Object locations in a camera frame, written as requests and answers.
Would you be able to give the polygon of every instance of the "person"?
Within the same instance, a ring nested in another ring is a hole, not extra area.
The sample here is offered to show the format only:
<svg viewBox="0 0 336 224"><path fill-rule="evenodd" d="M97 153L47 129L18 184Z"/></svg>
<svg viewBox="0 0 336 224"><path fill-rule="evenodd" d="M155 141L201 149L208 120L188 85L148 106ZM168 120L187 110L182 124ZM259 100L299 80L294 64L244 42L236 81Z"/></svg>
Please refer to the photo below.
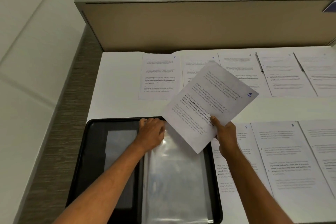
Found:
<svg viewBox="0 0 336 224"><path fill-rule="evenodd" d="M217 128L219 150L227 161L249 224L292 224L241 152L235 125L229 122L223 126L214 116L211 116L211 122ZM106 224L133 169L146 152L162 142L164 132L164 121L141 119L134 142L63 211L54 224Z"/></svg>

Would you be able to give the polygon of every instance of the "white paper sheet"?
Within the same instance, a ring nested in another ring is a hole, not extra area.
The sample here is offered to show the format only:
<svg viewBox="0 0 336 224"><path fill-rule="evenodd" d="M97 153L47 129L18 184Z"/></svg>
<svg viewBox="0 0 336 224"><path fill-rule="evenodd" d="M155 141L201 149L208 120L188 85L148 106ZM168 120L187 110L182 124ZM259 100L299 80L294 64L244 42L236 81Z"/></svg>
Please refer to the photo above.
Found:
<svg viewBox="0 0 336 224"><path fill-rule="evenodd" d="M218 54L204 53L204 54L188 54L183 55L182 59L182 74L183 74L183 86L185 87L188 82L201 70L202 67L209 60L213 60L219 64Z"/></svg>
<svg viewBox="0 0 336 224"><path fill-rule="evenodd" d="M319 97L336 97L336 52L305 48L294 52Z"/></svg>
<svg viewBox="0 0 336 224"><path fill-rule="evenodd" d="M336 120L306 120L299 123L336 197Z"/></svg>
<svg viewBox="0 0 336 224"><path fill-rule="evenodd" d="M229 49L218 53L222 67L259 93L258 98L272 97L255 51Z"/></svg>
<svg viewBox="0 0 336 224"><path fill-rule="evenodd" d="M199 153L216 135L210 116L227 124L258 93L209 61L165 107L163 117Z"/></svg>
<svg viewBox="0 0 336 224"><path fill-rule="evenodd" d="M292 52L260 50L257 54L273 97L316 97Z"/></svg>
<svg viewBox="0 0 336 224"><path fill-rule="evenodd" d="M140 100L171 100L180 90L180 58L173 54L144 54Z"/></svg>
<svg viewBox="0 0 336 224"><path fill-rule="evenodd" d="M255 141L254 134L249 123L235 124L239 147L249 160L262 183L271 192L266 170ZM216 139L211 141L212 153L216 167L216 175L219 187L220 200L223 208L223 222L225 224L248 224L248 220L233 182L228 164L219 152L219 143Z"/></svg>
<svg viewBox="0 0 336 224"><path fill-rule="evenodd" d="M336 220L336 200L296 121L252 123L274 198L295 223Z"/></svg>

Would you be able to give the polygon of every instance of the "person's right arm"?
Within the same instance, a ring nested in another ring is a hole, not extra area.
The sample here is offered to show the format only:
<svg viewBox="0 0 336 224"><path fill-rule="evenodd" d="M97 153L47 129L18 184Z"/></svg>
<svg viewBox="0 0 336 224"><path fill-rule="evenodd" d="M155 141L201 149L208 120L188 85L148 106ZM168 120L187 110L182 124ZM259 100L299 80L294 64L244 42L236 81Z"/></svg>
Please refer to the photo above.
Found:
<svg viewBox="0 0 336 224"><path fill-rule="evenodd" d="M235 125L229 122L223 126L214 116L211 122L217 128L219 150L229 166L249 224L293 224L241 152Z"/></svg>

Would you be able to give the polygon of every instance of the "gray carpet floor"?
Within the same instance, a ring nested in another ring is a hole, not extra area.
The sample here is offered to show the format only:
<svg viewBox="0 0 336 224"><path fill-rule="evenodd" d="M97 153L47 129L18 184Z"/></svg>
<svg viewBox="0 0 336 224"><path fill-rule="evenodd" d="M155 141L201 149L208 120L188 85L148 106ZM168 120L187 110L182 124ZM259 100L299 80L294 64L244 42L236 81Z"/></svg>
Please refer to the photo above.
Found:
<svg viewBox="0 0 336 224"><path fill-rule="evenodd" d="M86 28L19 224L52 223L65 208L101 57Z"/></svg>

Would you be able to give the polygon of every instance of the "white tabletop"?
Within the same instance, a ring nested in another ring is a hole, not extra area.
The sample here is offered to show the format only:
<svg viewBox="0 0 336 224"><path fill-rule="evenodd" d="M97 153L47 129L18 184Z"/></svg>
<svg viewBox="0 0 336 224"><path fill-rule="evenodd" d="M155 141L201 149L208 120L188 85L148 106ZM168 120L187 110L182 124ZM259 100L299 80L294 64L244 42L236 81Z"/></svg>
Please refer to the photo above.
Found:
<svg viewBox="0 0 336 224"><path fill-rule="evenodd" d="M138 100L142 52L105 52L87 120L161 116L166 100ZM336 119L335 98L257 98L234 123Z"/></svg>

